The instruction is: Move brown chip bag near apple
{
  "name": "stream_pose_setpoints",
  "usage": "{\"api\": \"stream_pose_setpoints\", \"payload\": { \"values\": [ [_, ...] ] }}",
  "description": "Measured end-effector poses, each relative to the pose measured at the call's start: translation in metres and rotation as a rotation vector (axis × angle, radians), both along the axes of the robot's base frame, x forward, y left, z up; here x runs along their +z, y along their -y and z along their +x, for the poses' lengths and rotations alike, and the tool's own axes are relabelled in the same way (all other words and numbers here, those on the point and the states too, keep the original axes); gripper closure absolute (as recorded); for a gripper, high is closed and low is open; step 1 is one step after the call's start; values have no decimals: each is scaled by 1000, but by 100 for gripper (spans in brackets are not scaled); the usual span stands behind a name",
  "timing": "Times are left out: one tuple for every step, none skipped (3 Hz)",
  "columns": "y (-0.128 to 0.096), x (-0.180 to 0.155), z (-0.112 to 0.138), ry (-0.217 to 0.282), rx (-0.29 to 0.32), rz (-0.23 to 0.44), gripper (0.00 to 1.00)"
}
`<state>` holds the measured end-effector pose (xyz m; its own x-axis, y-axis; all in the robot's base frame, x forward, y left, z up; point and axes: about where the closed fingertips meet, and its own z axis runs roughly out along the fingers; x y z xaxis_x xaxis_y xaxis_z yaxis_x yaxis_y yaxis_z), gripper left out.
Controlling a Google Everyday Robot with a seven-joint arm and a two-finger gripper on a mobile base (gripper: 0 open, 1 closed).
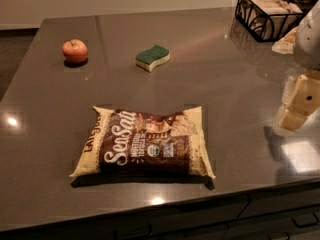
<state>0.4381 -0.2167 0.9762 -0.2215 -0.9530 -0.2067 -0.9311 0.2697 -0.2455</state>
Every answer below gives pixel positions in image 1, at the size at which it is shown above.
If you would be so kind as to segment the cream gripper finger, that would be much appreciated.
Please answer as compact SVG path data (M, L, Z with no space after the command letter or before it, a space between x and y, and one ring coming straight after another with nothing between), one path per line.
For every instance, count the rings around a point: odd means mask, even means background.
M306 115L281 106L277 114L277 126L289 131L297 131L303 126L307 119L308 117Z

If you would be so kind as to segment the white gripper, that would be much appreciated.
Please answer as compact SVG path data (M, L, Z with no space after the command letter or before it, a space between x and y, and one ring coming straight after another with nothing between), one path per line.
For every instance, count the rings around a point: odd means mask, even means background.
M300 65L320 69L320 1L298 25L294 43L294 58ZM309 116L320 106L320 75L316 71L298 77L288 107Z

